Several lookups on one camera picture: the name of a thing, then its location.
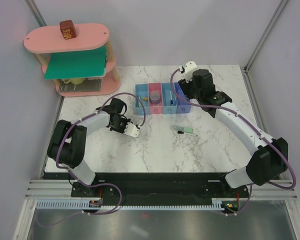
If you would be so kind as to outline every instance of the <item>robotic hand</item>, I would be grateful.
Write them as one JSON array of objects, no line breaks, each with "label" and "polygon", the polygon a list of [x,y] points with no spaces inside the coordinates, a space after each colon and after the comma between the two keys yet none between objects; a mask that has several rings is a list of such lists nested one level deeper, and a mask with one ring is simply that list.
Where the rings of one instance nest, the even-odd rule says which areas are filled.
[{"label": "robotic hand", "polygon": [[[180,67],[180,71],[185,78],[178,83],[185,96],[188,99],[196,99],[200,105],[219,106],[220,108],[203,107],[202,109],[227,126],[252,156],[247,166],[236,169],[221,179],[226,187],[235,189],[248,184],[261,186],[287,170],[287,165],[281,157],[262,139],[265,138],[272,143],[288,159],[288,143],[283,138],[274,139],[253,122],[238,117],[243,114],[227,94],[216,91],[213,77],[208,70],[199,69],[195,62],[188,61]],[[257,129],[261,135],[257,135],[249,125]]]},{"label": "robotic hand", "polygon": [[[86,138],[100,128],[110,128],[110,131],[137,138],[140,134],[140,127],[124,116],[126,111],[125,102],[118,98],[112,98],[110,105],[105,106],[98,114],[77,124],[67,138],[67,140],[71,138],[71,141],[67,141],[63,145],[59,163],[68,168],[81,182],[91,185],[96,174],[84,160]],[[57,122],[48,146],[48,157],[56,161],[61,142],[70,126],[75,122],[66,120]]]}]

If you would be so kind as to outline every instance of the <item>marble tabletop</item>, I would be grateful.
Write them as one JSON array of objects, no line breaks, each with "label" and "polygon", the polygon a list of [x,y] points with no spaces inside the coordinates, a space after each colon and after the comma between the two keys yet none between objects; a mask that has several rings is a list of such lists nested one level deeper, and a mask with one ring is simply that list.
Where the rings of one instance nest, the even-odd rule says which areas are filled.
[{"label": "marble tabletop", "polygon": [[[238,65],[201,65],[213,76],[219,91],[228,94],[250,120],[255,117]],[[122,84],[116,93],[135,93],[135,84],[167,83],[177,66],[119,67]],[[177,73],[174,82],[182,75]],[[109,98],[105,96],[65,98],[59,119],[82,118]],[[134,114],[135,99],[122,95],[128,118],[140,124],[143,116]],[[176,135],[171,125],[191,127],[198,136]],[[148,115],[138,138],[102,128],[86,139],[84,159],[95,172],[227,172],[245,166],[250,154],[239,139],[222,123],[199,107],[188,114]],[[45,172],[63,172],[52,159]]]}]

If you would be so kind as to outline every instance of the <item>shelf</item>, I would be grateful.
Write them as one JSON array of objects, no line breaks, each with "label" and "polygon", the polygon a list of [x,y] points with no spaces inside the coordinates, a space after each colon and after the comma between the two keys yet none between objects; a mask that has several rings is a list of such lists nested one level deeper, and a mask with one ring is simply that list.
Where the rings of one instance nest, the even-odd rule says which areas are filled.
[{"label": "shelf", "polygon": [[77,37],[65,40],[59,25],[43,26],[31,31],[24,39],[25,48],[34,54],[93,50],[109,40],[109,30],[101,23],[74,25]]},{"label": "shelf", "polygon": [[55,89],[63,97],[85,97],[112,94],[119,89],[120,85],[121,81],[115,81],[113,71],[110,71],[103,77],[101,91],[58,92],[59,85],[56,85]]},{"label": "shelf", "polygon": [[[109,73],[110,71],[112,71],[112,69],[114,69],[114,67],[116,66],[116,60],[114,59],[114,61],[108,61],[106,63],[106,69],[105,72]],[[42,71],[44,74],[46,74],[48,66],[42,66]]]}]

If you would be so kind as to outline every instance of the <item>yellow object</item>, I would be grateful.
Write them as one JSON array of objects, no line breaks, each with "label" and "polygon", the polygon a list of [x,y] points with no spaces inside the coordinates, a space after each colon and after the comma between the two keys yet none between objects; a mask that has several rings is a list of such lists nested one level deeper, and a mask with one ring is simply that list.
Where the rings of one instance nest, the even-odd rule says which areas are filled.
[{"label": "yellow object", "polygon": [[78,85],[78,84],[81,84],[83,81],[85,80],[84,77],[79,77],[79,78],[69,78],[69,80],[67,81],[64,81],[65,84],[68,84],[68,83],[72,83],[74,85]]}]

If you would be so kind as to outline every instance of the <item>gray wall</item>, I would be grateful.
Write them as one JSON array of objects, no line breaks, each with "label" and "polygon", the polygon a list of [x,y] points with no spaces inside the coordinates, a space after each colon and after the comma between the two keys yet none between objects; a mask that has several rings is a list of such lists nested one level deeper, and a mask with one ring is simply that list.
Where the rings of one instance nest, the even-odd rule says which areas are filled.
[{"label": "gray wall", "polygon": [[300,199],[300,0],[291,0],[249,72],[270,133],[289,143]]},{"label": "gray wall", "polygon": [[34,0],[47,25],[110,30],[119,65],[245,65],[280,0]]},{"label": "gray wall", "polygon": [[14,234],[59,100],[36,57],[23,46],[37,27],[22,0],[0,0],[0,240]]}]

